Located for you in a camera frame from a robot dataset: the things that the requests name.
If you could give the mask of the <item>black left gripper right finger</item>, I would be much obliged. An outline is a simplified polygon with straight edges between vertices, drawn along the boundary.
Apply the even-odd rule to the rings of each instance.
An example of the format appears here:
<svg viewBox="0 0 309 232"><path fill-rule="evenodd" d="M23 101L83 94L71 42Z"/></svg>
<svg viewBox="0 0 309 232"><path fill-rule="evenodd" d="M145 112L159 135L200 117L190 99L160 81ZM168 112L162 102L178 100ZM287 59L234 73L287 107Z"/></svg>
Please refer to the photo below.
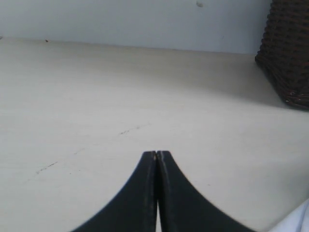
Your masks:
<svg viewBox="0 0 309 232"><path fill-rule="evenodd" d="M252 232L204 198L169 151L157 152L159 213L163 232Z"/></svg>

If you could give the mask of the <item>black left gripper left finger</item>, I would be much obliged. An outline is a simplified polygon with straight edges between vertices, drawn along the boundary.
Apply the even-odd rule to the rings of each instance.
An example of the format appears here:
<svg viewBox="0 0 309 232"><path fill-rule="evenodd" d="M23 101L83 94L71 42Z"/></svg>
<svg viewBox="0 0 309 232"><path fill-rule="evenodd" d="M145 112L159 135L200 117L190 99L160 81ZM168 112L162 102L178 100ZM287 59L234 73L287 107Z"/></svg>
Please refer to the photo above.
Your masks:
<svg viewBox="0 0 309 232"><path fill-rule="evenodd" d="M75 232L154 232L156 152L147 151L116 196Z"/></svg>

